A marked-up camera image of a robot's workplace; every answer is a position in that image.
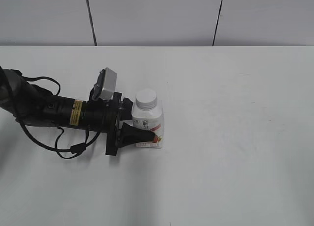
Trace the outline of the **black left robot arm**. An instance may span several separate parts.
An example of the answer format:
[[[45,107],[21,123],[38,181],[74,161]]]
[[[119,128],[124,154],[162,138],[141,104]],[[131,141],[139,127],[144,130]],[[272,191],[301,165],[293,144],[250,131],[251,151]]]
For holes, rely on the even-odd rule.
[[[105,154],[110,156],[115,156],[124,146],[157,139],[153,131],[126,123],[132,118],[133,102],[115,91],[117,74],[109,68],[100,71],[86,101],[53,94],[36,85],[38,80],[56,82],[50,77],[25,77],[19,70],[2,68],[0,107],[13,114],[29,139],[61,158],[65,153],[78,157],[101,133],[107,134]],[[81,129],[85,131],[85,140],[68,149],[60,149],[57,144],[50,147],[37,140],[27,129],[28,126],[55,127],[61,131],[64,128]]]

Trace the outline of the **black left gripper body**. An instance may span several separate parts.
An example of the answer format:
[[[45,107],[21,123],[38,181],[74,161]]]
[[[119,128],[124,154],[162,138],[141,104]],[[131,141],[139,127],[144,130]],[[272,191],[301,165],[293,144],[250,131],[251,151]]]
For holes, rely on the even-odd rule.
[[[115,156],[118,151],[117,133],[122,111],[122,94],[115,92],[111,100],[88,101],[83,117],[83,123],[89,131],[96,135],[88,141],[86,146],[93,144],[100,133],[106,133],[105,155]]]

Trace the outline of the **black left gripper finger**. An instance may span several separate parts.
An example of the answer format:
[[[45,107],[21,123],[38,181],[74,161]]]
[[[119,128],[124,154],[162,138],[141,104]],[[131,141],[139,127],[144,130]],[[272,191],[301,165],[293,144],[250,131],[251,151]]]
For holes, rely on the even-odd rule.
[[[122,109],[120,112],[120,120],[132,120],[132,108],[133,108],[133,101],[129,98],[124,97],[122,100]]]
[[[122,148],[131,144],[150,142],[155,139],[155,133],[150,130],[141,130],[123,123],[122,128],[119,130],[117,147]]]

